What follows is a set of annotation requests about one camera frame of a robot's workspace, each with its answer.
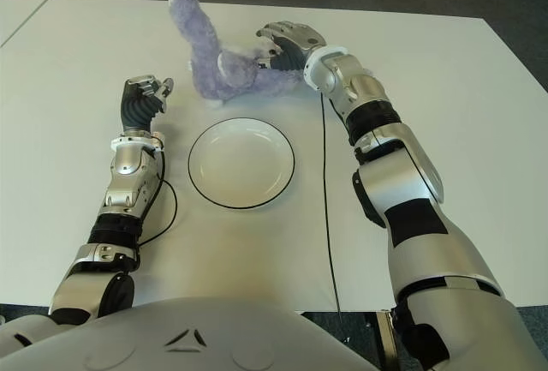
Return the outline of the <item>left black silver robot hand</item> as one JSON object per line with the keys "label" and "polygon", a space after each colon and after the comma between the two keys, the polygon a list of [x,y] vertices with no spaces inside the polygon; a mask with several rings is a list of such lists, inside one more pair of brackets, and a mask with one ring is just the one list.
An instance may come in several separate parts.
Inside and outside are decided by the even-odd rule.
{"label": "left black silver robot hand", "polygon": [[174,88],[172,78],[163,81],[154,75],[141,75],[124,83],[120,106],[123,131],[151,132],[152,119],[167,110],[167,98]]}

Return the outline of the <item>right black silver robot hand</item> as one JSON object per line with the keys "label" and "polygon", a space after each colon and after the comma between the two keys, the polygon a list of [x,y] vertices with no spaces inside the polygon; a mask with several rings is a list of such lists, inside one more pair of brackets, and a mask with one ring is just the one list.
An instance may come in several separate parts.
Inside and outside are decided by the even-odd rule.
{"label": "right black silver robot hand", "polygon": [[261,69],[302,70],[309,56],[326,46],[324,37],[316,30],[291,21],[270,22],[256,35],[269,39],[278,48],[274,54],[258,60]]}

